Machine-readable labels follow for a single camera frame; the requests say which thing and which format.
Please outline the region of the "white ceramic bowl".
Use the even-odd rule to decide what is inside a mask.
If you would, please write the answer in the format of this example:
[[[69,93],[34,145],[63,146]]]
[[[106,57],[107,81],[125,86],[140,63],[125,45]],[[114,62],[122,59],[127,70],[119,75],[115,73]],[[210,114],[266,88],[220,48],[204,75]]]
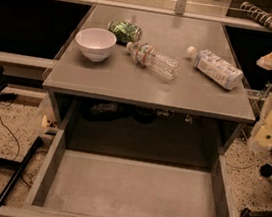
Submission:
[[[116,39],[109,30],[99,28],[83,29],[75,36],[79,51],[93,62],[107,59],[113,52]]]

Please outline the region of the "black bar on floor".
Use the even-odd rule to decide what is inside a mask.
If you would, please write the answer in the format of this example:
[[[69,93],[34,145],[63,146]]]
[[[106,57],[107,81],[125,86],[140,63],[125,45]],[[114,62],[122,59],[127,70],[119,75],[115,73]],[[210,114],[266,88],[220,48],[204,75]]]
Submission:
[[[24,169],[27,167],[28,162],[31,161],[31,158],[33,155],[35,155],[36,150],[43,145],[43,140],[40,136],[36,138],[36,140],[33,142],[31,148],[28,149],[28,152],[26,153],[25,157],[23,157],[23,160],[20,162],[17,161],[10,161],[10,160],[4,160],[4,165],[10,165],[14,168],[14,173],[11,175],[10,180],[6,183],[5,187],[0,192],[0,208],[5,204],[6,198],[10,195],[10,192],[13,190],[15,184],[17,183],[19,177],[24,172]]]

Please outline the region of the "open grey top drawer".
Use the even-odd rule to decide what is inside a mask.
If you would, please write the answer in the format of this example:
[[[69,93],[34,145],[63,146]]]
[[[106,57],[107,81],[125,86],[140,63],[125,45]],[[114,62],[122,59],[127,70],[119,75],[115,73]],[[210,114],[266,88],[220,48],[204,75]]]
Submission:
[[[165,163],[70,150],[59,131],[22,207],[0,217],[236,217],[225,159]]]

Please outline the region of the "white labelled drink bottle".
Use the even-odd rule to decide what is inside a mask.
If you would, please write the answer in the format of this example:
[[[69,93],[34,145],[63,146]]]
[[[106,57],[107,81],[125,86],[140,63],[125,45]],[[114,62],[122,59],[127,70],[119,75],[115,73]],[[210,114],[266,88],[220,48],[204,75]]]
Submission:
[[[195,47],[189,46],[186,53],[192,59],[194,67],[226,90],[234,89],[244,77],[241,70],[211,50],[198,51]]]

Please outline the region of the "green crushed soda can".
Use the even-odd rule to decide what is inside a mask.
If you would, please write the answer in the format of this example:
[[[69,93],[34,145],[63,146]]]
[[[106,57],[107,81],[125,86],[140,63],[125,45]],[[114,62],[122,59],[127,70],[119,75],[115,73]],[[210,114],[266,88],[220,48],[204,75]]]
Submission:
[[[108,25],[107,29],[112,32],[119,43],[127,44],[129,42],[138,42],[142,37],[142,29],[134,23],[128,21],[114,21],[112,20]]]

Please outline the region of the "grey cabinet with top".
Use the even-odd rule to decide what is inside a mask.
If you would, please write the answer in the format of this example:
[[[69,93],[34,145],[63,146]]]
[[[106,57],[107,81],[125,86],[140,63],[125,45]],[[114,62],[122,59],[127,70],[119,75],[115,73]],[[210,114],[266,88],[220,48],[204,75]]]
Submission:
[[[139,24],[145,41],[179,61],[175,80],[161,80],[140,68],[119,45],[102,63],[89,62],[73,41],[46,77],[44,88],[52,93],[108,99],[229,122],[253,122],[253,111],[244,86],[239,84],[232,91],[224,90],[193,68],[185,54],[188,46],[197,46],[233,61],[223,25],[99,4],[83,26],[85,29],[100,28],[112,20],[126,18]]]

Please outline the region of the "clear plastic water bottle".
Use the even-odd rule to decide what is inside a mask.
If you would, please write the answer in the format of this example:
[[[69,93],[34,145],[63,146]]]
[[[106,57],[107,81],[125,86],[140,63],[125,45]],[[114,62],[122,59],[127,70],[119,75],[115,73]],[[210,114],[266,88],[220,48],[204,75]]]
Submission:
[[[139,66],[167,82],[177,77],[179,62],[148,43],[128,42],[127,50]]]

